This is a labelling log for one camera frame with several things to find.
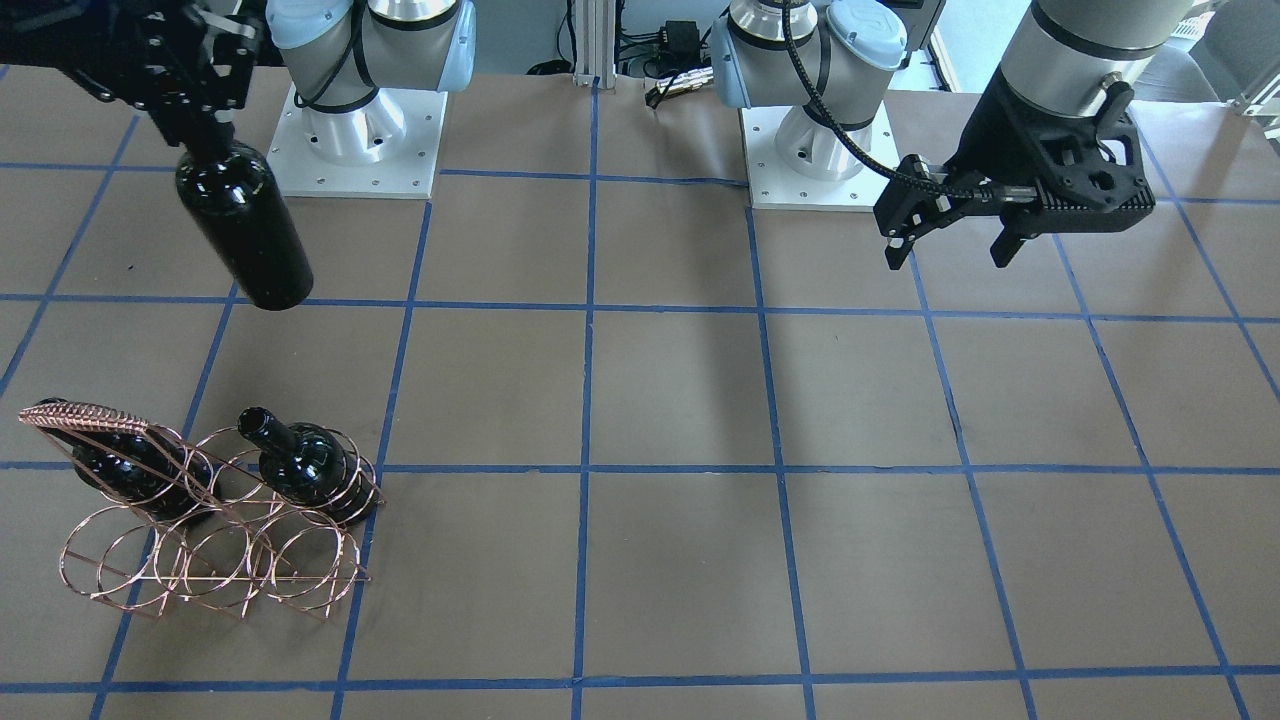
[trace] dark green glass bottle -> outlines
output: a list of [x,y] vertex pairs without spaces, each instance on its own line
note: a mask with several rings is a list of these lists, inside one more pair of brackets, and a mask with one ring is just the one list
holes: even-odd
[[372,484],[356,477],[358,459],[333,433],[311,423],[285,425],[264,407],[241,413],[239,434],[262,452],[259,474],[285,500],[324,512],[342,527],[374,510]]
[[264,310],[302,302],[311,265],[266,160],[242,142],[188,147],[174,176],[178,197],[241,290]]
[[[41,402],[63,402],[50,398]],[[173,524],[200,510],[200,501],[182,484],[182,469],[174,465],[165,454],[182,460],[184,451],[164,437],[155,434],[147,438],[128,433],[77,432],[108,450],[95,447],[90,442],[65,430],[44,428],[72,448],[76,459],[76,474],[93,489],[105,491],[115,500],[134,505],[157,523]],[[204,487],[209,487],[210,469],[193,464],[192,475]],[[202,518],[207,512],[192,515]]]

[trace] blue tape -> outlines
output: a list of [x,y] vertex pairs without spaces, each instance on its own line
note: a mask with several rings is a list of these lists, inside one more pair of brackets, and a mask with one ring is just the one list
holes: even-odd
[[119,170],[120,168],[113,168],[111,165],[93,165],[82,163],[0,163],[0,169],[4,170],[83,170],[93,173],[105,173],[108,170]]
[[707,178],[707,177],[694,177],[694,178],[659,178],[653,176],[602,176],[595,172],[594,163],[598,160],[591,160],[593,169],[588,173],[539,173],[539,172],[526,172],[526,170],[477,170],[467,168],[442,168],[442,176],[465,176],[465,177],[480,177],[480,178],[525,178],[525,179],[568,179],[568,181],[584,181],[584,182],[634,182],[634,183],[648,183],[648,184],[714,184],[724,187],[748,187],[745,181],[733,178]]
[[769,436],[773,441],[773,473],[778,484],[778,515],[782,523],[782,548],[787,560],[787,585],[791,591],[791,616],[796,632],[796,652],[800,656],[800,678],[804,689],[805,717],[815,720],[817,703],[813,697],[812,667],[809,665],[809,634],[805,629],[804,601],[800,594],[800,571],[796,565],[795,536],[791,532],[791,500],[787,495],[786,461],[782,455],[782,428],[778,424],[778,400],[773,384],[773,354],[769,350],[769,324],[764,304],[764,282],[760,275],[760,252],[755,237],[755,215],[746,214],[746,241],[751,254],[751,282],[755,286],[756,324],[760,333],[760,357],[764,363],[764,397],[769,409]]
[[[1235,675],[1280,676],[1280,665],[1236,665]],[[1033,680],[1069,680],[1091,678],[1213,678],[1221,676],[1217,665],[1144,665],[1130,667],[1042,667],[1028,669]],[[818,673],[810,676],[814,685],[868,685],[911,683],[983,683],[1016,680],[1015,670],[954,670],[919,673]],[[347,692],[388,691],[563,691],[581,688],[691,688],[691,687],[758,687],[800,685],[801,675],[595,675],[581,678],[419,678],[348,680]],[[0,683],[0,694],[67,694],[87,693],[100,683]],[[111,693],[276,693],[291,691],[332,692],[335,680],[143,680],[116,682]]]
[[[111,156],[111,165],[114,167],[124,156],[124,149],[129,145],[129,138],[133,137],[134,128],[138,127],[138,118],[134,117],[129,120],[129,126],[124,128],[124,136],[120,138],[120,143],[115,149],[115,155]],[[45,310],[49,309],[50,299],[54,292],[58,291],[58,283],[63,281],[63,275],[67,273],[67,268],[72,264],[72,256],[76,255],[76,250],[81,246],[84,240],[84,232],[88,231],[90,222],[93,219],[93,213],[97,211],[99,205],[102,204],[102,197],[106,195],[106,187],[111,183],[111,176],[114,174],[111,168],[108,168],[106,173],[102,176],[102,182],[99,183],[97,191],[93,193],[93,199],[90,201],[88,210],[84,211],[84,217],[81,219],[79,225],[76,228],[76,234],[72,236],[72,242],[67,247],[67,252],[63,254],[61,261],[58,264],[58,269],[54,270],[52,279],[49,281],[49,287],[45,290],[41,297],[40,306],[36,307],[35,315],[31,318],[31,323],[27,325],[27,332],[22,336],[22,341],[18,342],[18,348],[14,350],[13,356],[9,359],[9,365],[5,368],[4,375],[0,375],[0,396],[9,389],[9,383],[13,380],[13,375],[18,372],[18,365],[22,363],[22,357],[27,354],[27,348],[31,346],[31,338],[36,336],[36,328],[40,327],[40,320],[45,316]]]
[[1134,450],[1138,452],[1138,460],[1146,470],[1147,484],[1149,486],[1151,493],[1156,500],[1161,521],[1164,521],[1165,530],[1169,533],[1169,539],[1174,547],[1174,555],[1178,557],[1178,565],[1183,570],[1187,587],[1190,589],[1192,598],[1196,601],[1196,609],[1199,611],[1201,621],[1204,624],[1210,644],[1213,646],[1213,655],[1217,657],[1220,673],[1226,676],[1226,683],[1231,691],[1231,697],[1235,700],[1235,707],[1240,714],[1240,720],[1249,720],[1249,711],[1244,706],[1244,696],[1240,694],[1239,684],[1235,682],[1235,675],[1231,673],[1226,652],[1222,648],[1222,641],[1219,638],[1217,629],[1213,626],[1213,619],[1210,616],[1208,605],[1204,602],[1204,596],[1201,594],[1199,584],[1196,582],[1196,574],[1192,571],[1190,562],[1187,560],[1187,552],[1183,548],[1181,539],[1178,537],[1178,529],[1174,527],[1172,515],[1170,515],[1169,507],[1165,505],[1165,497],[1160,489],[1160,482],[1156,479],[1156,473],[1151,465],[1151,460],[1147,457],[1147,450],[1143,447],[1142,438],[1138,434],[1138,425],[1134,423],[1133,414],[1129,411],[1129,404],[1124,397],[1124,392],[1120,389],[1120,380],[1116,377],[1115,368],[1111,365],[1111,359],[1107,356],[1107,351],[1102,346],[1102,336],[1098,333],[1098,328],[1094,325],[1093,319],[1089,315],[1088,301],[1084,299],[1084,291],[1080,288],[1080,283],[1075,277],[1071,261],[1066,256],[1066,249],[1062,246],[1062,238],[1056,233],[1053,234],[1053,245],[1057,247],[1057,254],[1062,259],[1062,265],[1066,268],[1066,275],[1071,283],[1073,292],[1075,292],[1075,300],[1080,304],[1080,313],[1084,314],[1084,322],[1089,328],[1089,336],[1093,338],[1098,359],[1102,361],[1102,369],[1107,375],[1107,382],[1111,384],[1111,392],[1115,395],[1116,404],[1120,406],[1120,414],[1124,416],[1125,427],[1129,429],[1129,438],[1133,441]]
[[205,389],[209,387],[209,378],[214,374],[214,361],[218,359],[218,351],[223,346],[223,336],[227,334],[227,325],[232,319],[232,310],[236,309],[236,295],[238,287],[232,282],[230,290],[227,291],[227,297],[223,300],[223,314],[218,319],[218,328],[214,331],[214,341],[209,345],[209,355],[205,357],[205,366],[200,370],[200,379],[196,382],[196,393],[191,398],[191,405],[187,406],[187,419],[182,423],[182,437],[191,437],[192,428],[196,427],[196,413],[200,411],[200,404],[205,400]]
[[1027,662],[1023,660],[1023,647],[1018,641],[1014,611],[1009,605],[1009,593],[1005,591],[1005,579],[1000,571],[1000,560],[996,556],[996,543],[991,537],[987,510],[982,503],[982,491],[978,488],[978,478],[969,460],[969,448],[964,439],[964,425],[960,423],[960,411],[956,407],[955,392],[951,389],[951,375],[947,373],[946,360],[942,356],[942,345],[938,342],[938,332],[933,323],[933,311],[929,309],[929,299],[924,292],[924,279],[920,277],[920,266],[916,264],[915,255],[910,256],[910,263],[911,277],[915,281],[915,292],[920,299],[920,311],[924,314],[924,327],[929,334],[929,345],[933,347],[933,361],[937,365],[938,378],[942,380],[942,393],[947,401],[947,414],[951,415],[951,429],[956,438],[956,451],[960,454],[960,462],[964,465],[965,482],[969,486],[969,498],[973,502],[974,515],[978,518],[978,529],[982,533],[982,544],[987,552],[987,564],[991,566],[991,578],[996,585],[996,600],[1000,602],[1000,614],[1005,619],[1005,633],[1009,635],[1009,648],[1014,656],[1014,669],[1018,674],[1018,684],[1023,691],[1023,702],[1027,705],[1027,717],[1028,720],[1037,720],[1036,698],[1032,694],[1030,680],[1027,676]]
[[[422,274],[422,259],[426,256],[426,238],[430,229],[431,204],[428,202],[422,209],[422,223],[419,228],[417,250],[413,254],[413,270],[410,275],[406,301],[411,301],[417,296],[417,284],[419,278]],[[383,414],[383,430],[378,439],[378,459],[374,462],[379,484],[383,482],[383,475],[387,468],[387,451],[390,446],[392,424],[396,419],[396,402],[399,400],[399,383],[404,374],[404,356],[408,351],[408,341],[412,328],[413,306],[411,302],[406,302],[404,319],[401,323],[401,337],[399,342],[396,345],[396,365],[392,368],[392,382],[387,393],[387,411]],[[365,536],[360,543],[360,556],[365,559],[366,568],[369,566],[370,551],[374,544],[374,528],[376,524],[378,512],[375,511],[367,520],[365,520]],[[356,588],[352,591],[351,597],[351,610],[347,614],[347,632],[342,641],[342,655],[338,659],[337,688],[333,692],[333,705],[329,711],[332,720],[339,720],[342,717],[342,707],[346,701],[347,676],[351,673],[351,656],[356,650],[356,630],[360,625],[360,607],[364,603],[364,600],[365,583],[356,583]]]
[[582,719],[582,687],[580,679],[586,673],[586,571],[588,533],[590,529],[591,496],[591,378],[595,346],[595,240],[596,208],[599,197],[600,159],[600,81],[591,83],[591,138],[590,188],[586,217],[586,323],[582,340],[582,427],[579,461],[577,506],[577,566],[573,578],[573,694],[570,703],[571,720]]
[[[165,296],[165,295],[35,295],[0,293],[0,302],[35,302],[47,299],[50,302],[124,302],[152,305],[220,305],[219,296]],[[251,305],[247,297],[237,297],[237,305]],[[588,309],[598,313],[703,313],[753,315],[760,310],[746,305],[630,305],[630,304],[582,304],[582,302],[504,302],[475,300],[379,300],[353,297],[308,297],[302,305],[311,307],[433,307],[447,310],[550,310],[581,313]],[[845,315],[845,316],[883,316],[883,318],[922,318],[920,310],[895,307],[765,307],[769,315]],[[997,319],[997,320],[1083,320],[1075,313],[1016,313],[1002,310],[931,310],[934,318]],[[1184,324],[1280,324],[1280,318],[1265,316],[1212,316],[1212,315],[1092,315],[1097,322],[1115,323],[1184,323]]]
[[1197,205],[1280,205],[1280,200],[1244,200],[1244,199],[1229,199],[1229,197],[1161,197],[1161,202],[1194,202]]
[[[40,460],[0,461],[0,470],[67,471],[70,462]],[[576,474],[581,465],[392,465],[384,466],[385,473],[404,475],[431,474]],[[1148,469],[1137,465],[1053,465],[1021,464],[1007,465],[969,465],[977,474],[1000,473],[1048,473],[1061,475],[1146,475]],[[773,474],[774,465],[589,465],[591,473],[611,474]],[[795,474],[836,474],[836,475],[959,475],[965,465],[785,465],[788,475]],[[1247,475],[1280,477],[1280,468],[1215,468],[1210,465],[1152,465],[1156,475]]]

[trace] wire wine rack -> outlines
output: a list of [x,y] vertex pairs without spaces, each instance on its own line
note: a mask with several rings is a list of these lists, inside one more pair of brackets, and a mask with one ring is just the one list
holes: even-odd
[[[268,597],[324,621],[356,583],[372,579],[360,541],[321,507],[294,505],[268,487],[251,464],[257,448],[234,428],[192,443],[172,428],[87,402],[45,402],[19,413],[19,421],[41,430],[111,502],[76,525],[58,557],[63,583],[81,596],[147,618],[180,601],[241,620]],[[383,505],[372,465],[355,441],[329,432],[357,468],[325,505],[361,492],[367,503]],[[145,500],[122,498],[56,433],[104,452],[114,451],[91,433],[142,438],[170,466],[134,465],[165,482]],[[146,507],[173,500],[166,493],[183,493],[178,498],[189,510],[154,518]]]

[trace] bottle in rack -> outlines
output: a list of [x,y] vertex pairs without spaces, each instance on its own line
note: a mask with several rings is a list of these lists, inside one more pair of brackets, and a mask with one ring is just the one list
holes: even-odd
[[310,423],[285,425],[264,407],[241,413],[236,428],[262,451],[262,482],[289,502],[324,512],[342,527],[374,510],[372,483],[360,473],[360,459],[329,430]]
[[[40,404],[47,402],[65,401],[54,397]],[[72,457],[76,460],[76,474],[86,484],[105,491],[119,502],[138,507],[157,523],[173,524],[201,507],[200,501],[187,491],[182,480],[182,469],[169,460],[173,457],[182,461],[186,451],[164,437],[110,432],[73,434],[69,430],[51,428],[45,428],[44,432],[70,447]],[[188,471],[201,486],[210,487],[207,466],[192,466]],[[195,514],[192,519],[207,514]]]

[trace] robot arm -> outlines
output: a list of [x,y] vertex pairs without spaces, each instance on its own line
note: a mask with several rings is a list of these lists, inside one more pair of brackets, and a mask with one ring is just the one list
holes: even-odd
[[453,92],[471,82],[471,0],[270,0],[310,150],[369,165],[406,150],[404,111],[383,88]]
[[[735,0],[712,58],[727,105],[796,106],[792,129],[778,131],[792,169],[835,181],[868,167],[890,178],[874,213],[892,269],[922,236],[966,215],[1000,217],[991,252],[1005,266],[1041,233],[1120,232],[1155,209],[1125,111],[1130,83],[1190,5],[1034,0],[943,165],[908,155],[892,170],[858,135],[906,49],[901,23],[873,0],[833,0],[824,17],[808,0]],[[787,132],[799,140],[787,145]]]
[[991,247],[1006,266],[1046,232],[1121,232],[1155,210],[1132,82],[1190,9],[1189,0],[1034,0],[982,94],[956,154],[941,167],[908,155],[899,172],[959,188],[1034,188],[1016,201],[954,199],[891,179],[876,204],[886,258],[966,215],[998,215]]
[[183,205],[244,295],[284,310],[311,292],[311,266],[266,160],[234,141],[227,113],[244,106],[268,47],[261,17],[218,15],[200,0],[0,3],[0,61],[58,68],[184,145]]

